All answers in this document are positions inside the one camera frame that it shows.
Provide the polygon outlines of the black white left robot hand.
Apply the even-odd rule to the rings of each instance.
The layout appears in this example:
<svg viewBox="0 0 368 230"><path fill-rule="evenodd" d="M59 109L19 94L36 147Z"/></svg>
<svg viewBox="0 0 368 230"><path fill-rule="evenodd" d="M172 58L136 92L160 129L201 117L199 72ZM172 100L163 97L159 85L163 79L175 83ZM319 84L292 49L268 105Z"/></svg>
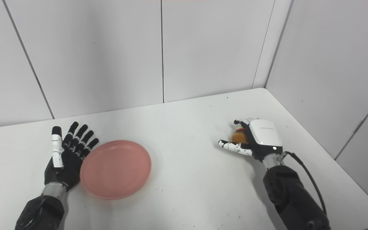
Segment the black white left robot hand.
<svg viewBox="0 0 368 230"><path fill-rule="evenodd" d="M78 122L70 126L65 137L60 126L52 128L53 150L45 169L45 185L58 183L68 192L80 182L82 163L99 142L93 134L88 125Z"/></svg>

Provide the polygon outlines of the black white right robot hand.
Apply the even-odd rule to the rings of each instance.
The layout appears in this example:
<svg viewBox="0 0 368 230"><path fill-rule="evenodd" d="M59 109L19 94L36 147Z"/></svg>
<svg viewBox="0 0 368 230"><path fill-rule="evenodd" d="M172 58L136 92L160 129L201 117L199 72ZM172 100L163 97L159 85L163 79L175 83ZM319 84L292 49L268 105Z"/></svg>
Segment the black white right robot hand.
<svg viewBox="0 0 368 230"><path fill-rule="evenodd" d="M282 140L273 122L264 119L236 119L234 124L241 127L246 142L219 140L220 147L242 155L253 156L260 162L268 156L282 155Z"/></svg>

